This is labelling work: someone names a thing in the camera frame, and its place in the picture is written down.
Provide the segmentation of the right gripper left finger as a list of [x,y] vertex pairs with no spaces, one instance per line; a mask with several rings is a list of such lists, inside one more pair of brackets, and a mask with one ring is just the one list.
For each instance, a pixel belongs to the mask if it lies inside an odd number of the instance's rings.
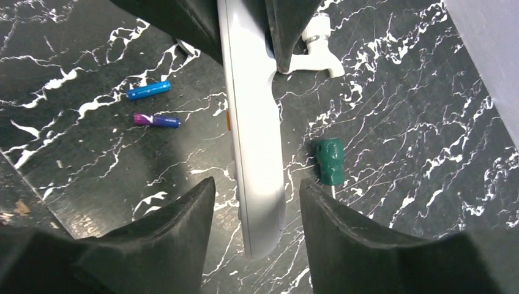
[[199,293],[215,181],[99,238],[1,227],[2,293]]

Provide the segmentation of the purple battery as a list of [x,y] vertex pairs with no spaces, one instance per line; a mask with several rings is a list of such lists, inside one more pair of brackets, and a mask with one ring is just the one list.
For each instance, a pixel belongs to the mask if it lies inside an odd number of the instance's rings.
[[179,128],[181,125],[181,120],[179,118],[145,115],[142,113],[134,113],[133,122],[137,126],[169,127],[174,129]]

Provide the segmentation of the blue battery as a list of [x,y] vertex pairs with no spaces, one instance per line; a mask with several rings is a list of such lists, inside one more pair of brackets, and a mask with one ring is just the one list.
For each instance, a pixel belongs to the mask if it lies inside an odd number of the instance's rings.
[[127,91],[127,97],[130,101],[139,100],[151,97],[157,94],[167,92],[171,89],[171,84],[168,81],[153,83],[147,86],[131,89]]

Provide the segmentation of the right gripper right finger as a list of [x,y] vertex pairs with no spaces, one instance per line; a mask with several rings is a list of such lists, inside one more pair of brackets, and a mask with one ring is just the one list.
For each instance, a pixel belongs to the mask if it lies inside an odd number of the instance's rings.
[[517,293],[518,230],[465,230],[423,239],[385,227],[300,184],[315,293]]

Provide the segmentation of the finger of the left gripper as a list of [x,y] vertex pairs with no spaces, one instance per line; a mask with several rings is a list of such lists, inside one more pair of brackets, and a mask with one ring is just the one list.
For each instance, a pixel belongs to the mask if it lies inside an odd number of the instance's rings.
[[114,5],[223,64],[217,1],[112,0]]
[[294,47],[322,0],[265,0],[277,70],[287,73]]

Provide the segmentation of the white remote control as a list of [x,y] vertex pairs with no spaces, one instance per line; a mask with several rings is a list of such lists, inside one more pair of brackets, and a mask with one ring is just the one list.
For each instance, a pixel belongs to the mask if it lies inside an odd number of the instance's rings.
[[277,65],[264,1],[219,1],[217,9],[244,250],[260,259],[285,228]]

